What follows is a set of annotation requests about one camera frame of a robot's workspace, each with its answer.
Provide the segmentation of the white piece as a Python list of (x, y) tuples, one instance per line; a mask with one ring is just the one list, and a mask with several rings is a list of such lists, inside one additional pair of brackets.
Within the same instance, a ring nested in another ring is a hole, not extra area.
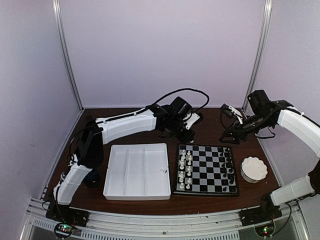
[(180, 162), (184, 162), (185, 161), (185, 159), (186, 159), (186, 155), (185, 154), (182, 154), (181, 155), (181, 158), (180, 158)]

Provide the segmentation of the white piece passed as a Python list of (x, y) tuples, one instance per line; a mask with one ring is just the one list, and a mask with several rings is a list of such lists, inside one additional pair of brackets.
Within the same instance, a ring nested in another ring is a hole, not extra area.
[(180, 168), (181, 170), (183, 170), (183, 169), (185, 168), (185, 163), (181, 161), (179, 168)]

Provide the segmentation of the black white chess board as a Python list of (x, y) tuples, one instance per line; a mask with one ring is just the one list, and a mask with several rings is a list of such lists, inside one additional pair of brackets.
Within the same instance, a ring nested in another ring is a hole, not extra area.
[[(180, 169), (182, 150), (186, 150), (183, 170)], [(191, 165), (188, 165), (188, 151), (191, 151), (192, 155)], [(191, 176), (187, 175), (188, 166), (192, 166)], [(184, 173), (183, 189), (179, 188), (180, 172)], [(178, 144), (172, 193), (189, 196), (238, 197), (240, 189), (232, 148), (230, 146)]]

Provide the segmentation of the white piece placed later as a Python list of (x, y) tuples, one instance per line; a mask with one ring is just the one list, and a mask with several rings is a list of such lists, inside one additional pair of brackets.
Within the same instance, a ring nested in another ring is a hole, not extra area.
[(182, 183), (184, 181), (184, 172), (181, 171), (178, 176), (179, 176), (179, 182)]

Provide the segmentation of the white plastic compartment tray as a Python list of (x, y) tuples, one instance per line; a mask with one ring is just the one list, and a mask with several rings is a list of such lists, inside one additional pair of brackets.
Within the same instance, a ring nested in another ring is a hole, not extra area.
[(170, 199), (167, 145), (165, 143), (112, 145), (103, 196), (110, 201)]

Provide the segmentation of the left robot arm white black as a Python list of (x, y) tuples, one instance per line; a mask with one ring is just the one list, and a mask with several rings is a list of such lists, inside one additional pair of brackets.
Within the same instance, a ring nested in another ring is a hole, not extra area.
[(141, 132), (168, 131), (181, 143), (192, 142), (192, 126), (201, 119), (192, 107), (183, 102), (160, 106), (148, 105), (142, 109), (111, 117), (100, 117), (87, 122), (80, 134), (75, 152), (70, 156), (69, 171), (62, 174), (49, 197), (55, 204), (52, 213), (61, 222), (72, 218), (68, 206), (81, 183), (96, 187), (100, 181), (97, 168), (103, 163), (104, 145)]

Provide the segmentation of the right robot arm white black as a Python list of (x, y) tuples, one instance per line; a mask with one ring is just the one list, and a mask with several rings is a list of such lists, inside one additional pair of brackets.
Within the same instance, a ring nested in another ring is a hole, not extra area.
[(241, 144), (258, 137), (280, 187), (266, 193), (253, 212), (268, 220), (280, 207), (320, 194), (320, 125), (286, 100), (249, 98), (250, 116), (223, 104), (220, 143)]

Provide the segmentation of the white scalloped bowl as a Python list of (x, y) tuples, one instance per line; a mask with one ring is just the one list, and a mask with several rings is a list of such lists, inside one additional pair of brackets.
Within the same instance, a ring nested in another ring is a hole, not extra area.
[(266, 178), (268, 168), (258, 157), (249, 156), (242, 161), (240, 173), (245, 181), (255, 184)]

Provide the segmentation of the dark blue mug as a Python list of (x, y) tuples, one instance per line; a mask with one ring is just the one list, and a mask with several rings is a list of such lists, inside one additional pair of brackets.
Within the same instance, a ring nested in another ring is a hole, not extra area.
[(96, 188), (100, 183), (100, 175), (96, 168), (92, 169), (83, 179), (87, 188)]

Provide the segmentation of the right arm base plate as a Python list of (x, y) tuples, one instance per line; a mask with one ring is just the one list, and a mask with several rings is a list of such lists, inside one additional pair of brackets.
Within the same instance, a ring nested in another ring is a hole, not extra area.
[(261, 207), (246, 208), (239, 212), (240, 221), (243, 227), (268, 222), (272, 219), (280, 218), (281, 216), (282, 212), (278, 207), (271, 210), (262, 210)]

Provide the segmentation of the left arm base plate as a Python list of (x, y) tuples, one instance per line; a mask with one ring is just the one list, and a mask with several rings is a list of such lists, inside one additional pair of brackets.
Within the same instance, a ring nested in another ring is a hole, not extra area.
[(86, 227), (90, 213), (85, 210), (70, 208), (69, 205), (50, 203), (45, 217), (70, 226)]

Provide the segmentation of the right aluminium corner post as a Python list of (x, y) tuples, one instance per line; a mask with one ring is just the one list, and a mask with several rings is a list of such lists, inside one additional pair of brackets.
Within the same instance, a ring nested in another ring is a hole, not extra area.
[(247, 96), (253, 92), (256, 81), (258, 79), (258, 74), (263, 58), (264, 49), (266, 46), (268, 33), (270, 29), (270, 23), (272, 18), (272, 7), (273, 7), (273, 1), (272, 0), (265, 0), (264, 1), (264, 10), (263, 10), (263, 16), (262, 16), (262, 22), (261, 22), (261, 28), (260, 28), (260, 34), (259, 34), (259, 40), (256, 50), (256, 55), (250, 75), (250, 80), (248, 84), (248, 88), (245, 94), (245, 99), (242, 104), (242, 110), (246, 112), (249, 106), (249, 100), (247, 99)]

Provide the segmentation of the aluminium corner post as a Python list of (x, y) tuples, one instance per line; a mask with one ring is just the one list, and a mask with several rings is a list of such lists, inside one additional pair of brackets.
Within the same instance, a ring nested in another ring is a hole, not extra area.
[(67, 46), (67, 40), (66, 40), (66, 36), (65, 36), (65, 31), (64, 31), (60, 1), (53, 0), (52, 6), (53, 6), (53, 14), (54, 14), (54, 18), (55, 18), (55, 22), (56, 22), (56, 26), (57, 26), (59, 41), (60, 41), (62, 55), (63, 55), (63, 62), (65, 65), (67, 77), (68, 77), (71, 91), (72, 91), (72, 94), (73, 94), (74, 99), (76, 101), (77, 107), (78, 107), (79, 111), (81, 112), (84, 110), (84, 107), (83, 107), (83, 104), (82, 104), (82, 101), (80, 98), (79, 90), (77, 88), (76, 80), (75, 80), (73, 69), (72, 69), (71, 59), (70, 59), (68, 46)]
[(263, 16), (262, 16), (262, 22), (261, 22), (261, 28), (260, 28), (260, 34), (259, 34), (259, 40), (256, 50), (256, 55), (250, 75), (250, 80), (248, 84), (248, 88), (245, 94), (245, 99), (242, 104), (242, 110), (246, 112), (249, 106), (249, 100), (247, 99), (247, 96), (253, 92), (256, 81), (258, 79), (258, 74), (263, 58), (264, 49), (266, 46), (268, 33), (270, 29), (270, 23), (272, 18), (272, 7), (273, 7), (273, 1), (272, 0), (265, 0), (264, 1), (264, 10), (263, 10)]

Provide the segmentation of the aluminium front rail frame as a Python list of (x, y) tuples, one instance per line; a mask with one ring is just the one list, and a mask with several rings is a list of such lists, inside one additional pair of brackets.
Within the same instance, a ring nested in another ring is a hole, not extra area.
[[(50, 189), (40, 199), (31, 198), (18, 240), (60, 240), (54, 234), (59, 221), (46, 218)], [(98, 188), (81, 188), (75, 193), (70, 209), (89, 212), (85, 227), (66, 240), (264, 240), (255, 228), (262, 225), (281, 229), (290, 208), (281, 205), (282, 216), (274, 220), (244, 226), (239, 212), (260, 205), (258, 194), (249, 190), (238, 197), (172, 195), (169, 200), (107, 200)], [(293, 200), (290, 220), (272, 238), (265, 240), (319, 240), (320, 195)]]

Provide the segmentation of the left aluminium corner post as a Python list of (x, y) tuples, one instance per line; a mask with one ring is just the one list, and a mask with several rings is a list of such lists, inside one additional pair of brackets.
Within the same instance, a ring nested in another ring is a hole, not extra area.
[(80, 98), (79, 90), (77, 88), (76, 80), (75, 80), (73, 69), (72, 69), (71, 59), (70, 59), (68, 46), (67, 46), (67, 40), (66, 40), (66, 36), (65, 36), (65, 31), (64, 31), (60, 1), (53, 0), (52, 6), (53, 6), (53, 14), (54, 14), (54, 18), (55, 18), (55, 22), (56, 22), (56, 26), (57, 26), (59, 41), (60, 41), (62, 55), (63, 55), (63, 62), (65, 65), (67, 77), (68, 77), (71, 91), (72, 91), (72, 94), (73, 94), (74, 99), (76, 101), (77, 107), (78, 107), (79, 111), (81, 112), (84, 110), (84, 107), (83, 107), (83, 104), (82, 104), (82, 101)]

